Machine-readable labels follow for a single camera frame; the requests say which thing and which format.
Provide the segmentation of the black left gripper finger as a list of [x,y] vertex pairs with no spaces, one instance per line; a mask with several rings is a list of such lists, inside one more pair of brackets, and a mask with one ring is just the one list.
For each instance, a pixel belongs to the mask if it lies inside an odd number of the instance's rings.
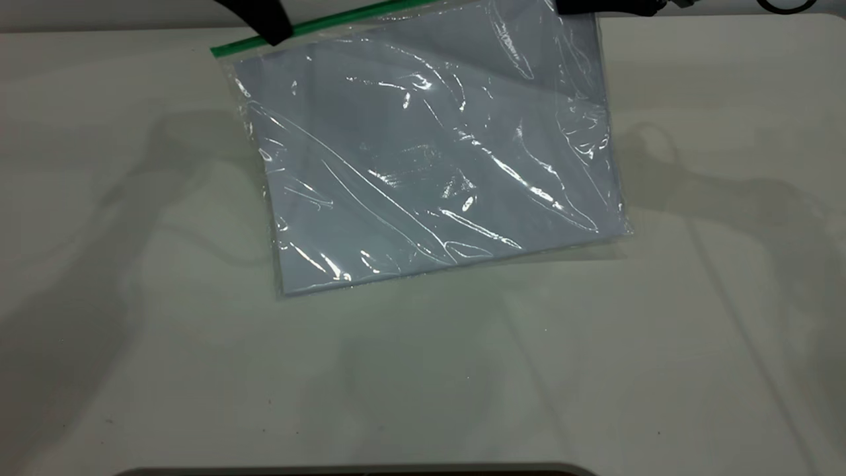
[[271,46],[277,46],[294,34],[293,25],[281,1],[217,0],[215,3],[242,19]]

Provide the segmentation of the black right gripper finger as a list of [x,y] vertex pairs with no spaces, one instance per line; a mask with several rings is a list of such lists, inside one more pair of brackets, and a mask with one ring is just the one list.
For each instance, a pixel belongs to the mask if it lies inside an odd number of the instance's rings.
[[556,12],[560,16],[624,13],[638,17],[653,17],[664,8],[664,1],[650,0],[558,0],[555,2]]

